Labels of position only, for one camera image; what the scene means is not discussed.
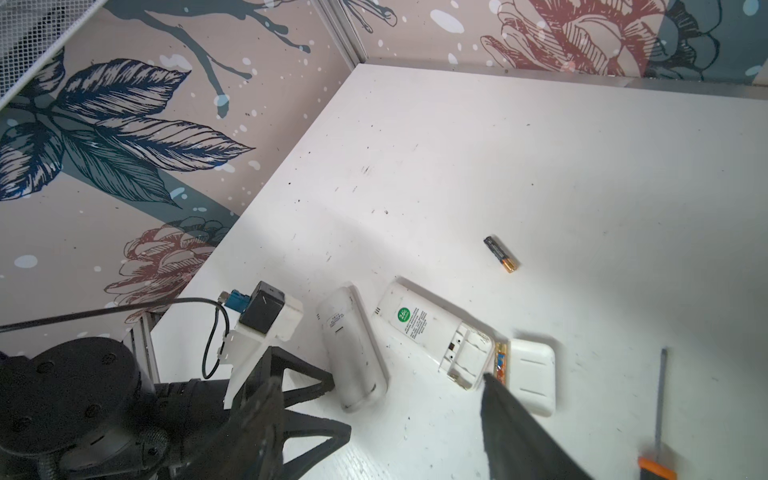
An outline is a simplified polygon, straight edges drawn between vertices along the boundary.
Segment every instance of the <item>screwdriver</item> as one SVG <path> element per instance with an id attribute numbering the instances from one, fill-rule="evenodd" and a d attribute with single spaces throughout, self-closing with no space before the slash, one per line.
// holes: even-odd
<path id="1" fill-rule="evenodd" d="M 659 368 L 659 392 L 656 398 L 656 432 L 654 434 L 654 459 L 640 457 L 640 480 L 677 480 L 677 473 L 659 464 L 661 454 L 661 413 L 664 408 L 664 380 L 667 376 L 667 349 L 661 349 Z"/>

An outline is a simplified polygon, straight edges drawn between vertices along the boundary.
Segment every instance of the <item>mesh panel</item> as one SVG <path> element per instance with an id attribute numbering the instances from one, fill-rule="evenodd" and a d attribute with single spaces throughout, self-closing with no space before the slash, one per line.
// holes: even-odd
<path id="1" fill-rule="evenodd" d="M 0 97 L 96 1 L 0 0 Z"/>

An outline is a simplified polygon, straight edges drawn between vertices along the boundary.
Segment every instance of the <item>white mesh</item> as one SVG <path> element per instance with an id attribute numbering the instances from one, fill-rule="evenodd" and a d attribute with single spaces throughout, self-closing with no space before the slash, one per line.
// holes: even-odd
<path id="1" fill-rule="evenodd" d="M 104 0 L 0 0 L 0 108 L 103 4 Z"/>

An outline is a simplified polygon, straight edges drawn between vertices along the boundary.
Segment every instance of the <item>wall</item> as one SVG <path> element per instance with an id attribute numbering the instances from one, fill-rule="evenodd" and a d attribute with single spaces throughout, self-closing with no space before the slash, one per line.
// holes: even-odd
<path id="1" fill-rule="evenodd" d="M 0 322 L 176 296 L 348 74 L 304 0 L 107 3 L 0 111 Z"/>
<path id="2" fill-rule="evenodd" d="M 388 63 L 768 84 L 759 0 L 345 3 L 368 56 Z"/>

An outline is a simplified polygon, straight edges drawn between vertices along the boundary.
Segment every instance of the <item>green round sticker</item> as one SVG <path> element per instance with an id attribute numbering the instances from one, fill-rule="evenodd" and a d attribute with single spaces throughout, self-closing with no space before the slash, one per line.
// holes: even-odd
<path id="1" fill-rule="evenodd" d="M 411 311 L 407 308 L 401 308 L 400 311 L 397 312 L 397 319 L 401 322 L 407 322 L 409 318 L 411 318 Z"/>

